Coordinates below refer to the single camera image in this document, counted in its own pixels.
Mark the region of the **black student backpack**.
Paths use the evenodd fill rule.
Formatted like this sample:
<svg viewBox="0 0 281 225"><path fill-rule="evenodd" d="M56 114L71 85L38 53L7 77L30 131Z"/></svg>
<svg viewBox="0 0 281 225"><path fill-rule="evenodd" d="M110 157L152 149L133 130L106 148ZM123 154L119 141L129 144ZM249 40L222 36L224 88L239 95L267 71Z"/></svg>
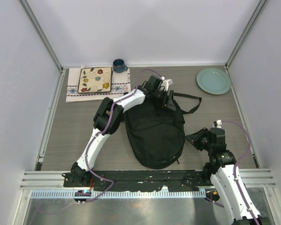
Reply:
<svg viewBox="0 0 281 225"><path fill-rule="evenodd" d="M127 136L139 163L150 169L163 169L178 161L185 144L184 116L193 114L199 105L189 111L173 100L175 110L157 97L147 97L140 105L123 114Z"/></svg>

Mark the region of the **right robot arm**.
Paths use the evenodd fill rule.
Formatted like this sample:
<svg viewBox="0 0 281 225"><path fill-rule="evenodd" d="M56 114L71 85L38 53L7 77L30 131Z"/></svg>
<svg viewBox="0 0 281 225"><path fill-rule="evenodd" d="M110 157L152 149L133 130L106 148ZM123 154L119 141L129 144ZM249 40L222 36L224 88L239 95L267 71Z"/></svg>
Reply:
<svg viewBox="0 0 281 225"><path fill-rule="evenodd" d="M202 179L213 185L227 213L231 225L269 225L251 200L240 177L237 161L227 149L225 131L222 128L202 128L187 135L186 140L197 150L208 152L209 162L203 167Z"/></svg>

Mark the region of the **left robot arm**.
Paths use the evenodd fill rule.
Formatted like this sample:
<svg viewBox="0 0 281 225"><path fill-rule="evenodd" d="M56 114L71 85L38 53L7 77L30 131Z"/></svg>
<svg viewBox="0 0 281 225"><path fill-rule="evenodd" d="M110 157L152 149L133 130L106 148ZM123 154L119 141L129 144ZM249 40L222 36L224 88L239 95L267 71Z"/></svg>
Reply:
<svg viewBox="0 0 281 225"><path fill-rule="evenodd" d="M171 79L152 75L148 81L122 97L115 99L106 97L94 116L94 126L89 142L82 155L72 165L69 177L65 180L80 187L85 187L90 183L94 175L92 169L100 150L111 134L117 131L122 116L127 110L141 105L146 99L153 99L160 103L163 109L174 111L176 107L173 102L173 91L168 90L172 84Z"/></svg>

